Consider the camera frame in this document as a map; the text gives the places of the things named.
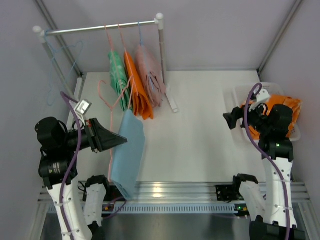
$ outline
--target blue cloth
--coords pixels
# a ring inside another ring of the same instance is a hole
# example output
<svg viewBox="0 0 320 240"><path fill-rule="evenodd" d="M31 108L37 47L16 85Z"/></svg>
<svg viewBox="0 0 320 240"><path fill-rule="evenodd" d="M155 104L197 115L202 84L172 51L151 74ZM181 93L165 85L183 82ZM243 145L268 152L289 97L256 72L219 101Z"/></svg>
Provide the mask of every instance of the blue cloth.
<svg viewBox="0 0 320 240"><path fill-rule="evenodd" d="M146 142L144 125L130 110L124 113L119 135L128 142L113 149L110 178L124 198L130 200L135 193Z"/></svg>

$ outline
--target orange fabric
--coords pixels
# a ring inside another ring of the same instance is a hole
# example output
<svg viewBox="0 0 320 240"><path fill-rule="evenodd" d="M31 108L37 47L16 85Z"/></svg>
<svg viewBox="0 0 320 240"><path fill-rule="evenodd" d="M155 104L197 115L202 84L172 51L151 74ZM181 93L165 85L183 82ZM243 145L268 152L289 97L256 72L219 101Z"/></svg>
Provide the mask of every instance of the orange fabric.
<svg viewBox="0 0 320 240"><path fill-rule="evenodd" d="M153 109L137 72L135 62L127 51L124 52L124 64L128 77L131 78L131 76L133 76L133 79L130 82L133 89L133 114L137 116L139 113L143 120L146 120L147 118L154 119Z"/></svg>
<svg viewBox="0 0 320 240"><path fill-rule="evenodd" d="M266 113L267 115L270 114L271 109L273 108L274 105L276 104L283 104L293 110L293 115L292 115L292 122L289 125L289 132L286 135L288 138L291 135L291 131L294 128L295 124L297 123L301 107L302 107L302 101L300 99L294 99L289 96L281 96L281 95L275 95L272 94L269 100L265 103L268 106L268 112ZM251 136L253 137L254 140L259 140L260 133L258 133L252 126L249 126Z"/></svg>

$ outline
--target green patterned cloth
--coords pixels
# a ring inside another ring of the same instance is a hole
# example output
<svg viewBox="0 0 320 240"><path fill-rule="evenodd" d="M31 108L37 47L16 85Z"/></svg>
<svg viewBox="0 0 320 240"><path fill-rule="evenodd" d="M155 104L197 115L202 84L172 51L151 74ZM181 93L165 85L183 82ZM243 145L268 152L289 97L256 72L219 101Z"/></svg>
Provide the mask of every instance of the green patterned cloth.
<svg viewBox="0 0 320 240"><path fill-rule="evenodd" d="M126 75L126 69L124 63L122 62L121 57L116 51L111 51L108 54L110 60L110 79L111 79L111 87L115 92L120 96L124 88L128 85L128 78ZM120 99L120 105L123 111L128 109L129 101L130 101L130 87L127 88L122 98Z"/></svg>

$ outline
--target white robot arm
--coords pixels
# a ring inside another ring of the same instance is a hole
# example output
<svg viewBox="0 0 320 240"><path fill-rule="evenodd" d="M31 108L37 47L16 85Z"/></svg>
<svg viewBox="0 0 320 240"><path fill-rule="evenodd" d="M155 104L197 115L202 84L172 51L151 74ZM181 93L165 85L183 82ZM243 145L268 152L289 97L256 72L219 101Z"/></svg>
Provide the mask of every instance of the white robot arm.
<svg viewBox="0 0 320 240"><path fill-rule="evenodd" d="M95 153L103 152L127 142L125 137L103 128L96 118L86 120L83 115L89 106L85 100L77 104L75 111L70 106L82 120L82 129L78 122L78 130L68 131L66 125L54 117L44 118L35 126L42 145L39 175L54 202L63 240L105 239L101 232L102 206L106 194L110 194L110 186L105 176L91 177L86 183L83 213L74 162L78 151L91 148Z"/></svg>
<svg viewBox="0 0 320 240"><path fill-rule="evenodd" d="M263 153L262 158L268 156L268 159L263 160L266 200L262 197L258 181L254 176L238 174L233 179L232 189L246 202L252 220L251 240L305 240L304 232L297 229L291 197L294 154L287 133L293 112L285 105L276 104L267 115L268 107L265 102L269 98L268 91L262 89L253 99L254 102L249 106L246 117L248 125L260 133L259 145L255 144L256 148ZM231 130L236 127L238 119L244 118L245 109L244 106L236 107L232 113L223 114Z"/></svg>

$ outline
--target white tabletop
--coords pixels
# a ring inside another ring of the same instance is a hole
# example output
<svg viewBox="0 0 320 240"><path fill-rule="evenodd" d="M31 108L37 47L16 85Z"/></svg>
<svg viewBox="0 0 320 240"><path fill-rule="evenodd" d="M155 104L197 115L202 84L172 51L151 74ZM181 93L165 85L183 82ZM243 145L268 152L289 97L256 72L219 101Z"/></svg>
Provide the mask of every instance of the white tabletop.
<svg viewBox="0 0 320 240"><path fill-rule="evenodd" d="M110 110L98 96L98 82L103 96L114 103L117 95L110 87L109 73L88 73L82 99L92 103L86 117L97 118L110 129ZM154 120L142 120L146 136L141 161L140 182L232 182L238 173L255 175L266 181L261 155L246 140L240 126L229 130L223 113L235 107L233 87L257 83L256 71L169 71L167 81L179 107L173 113L163 97L162 107L154 110ZM123 112L113 110L113 131L118 133ZM109 151L93 153L82 150L77 169L80 180L93 175L107 175Z"/></svg>

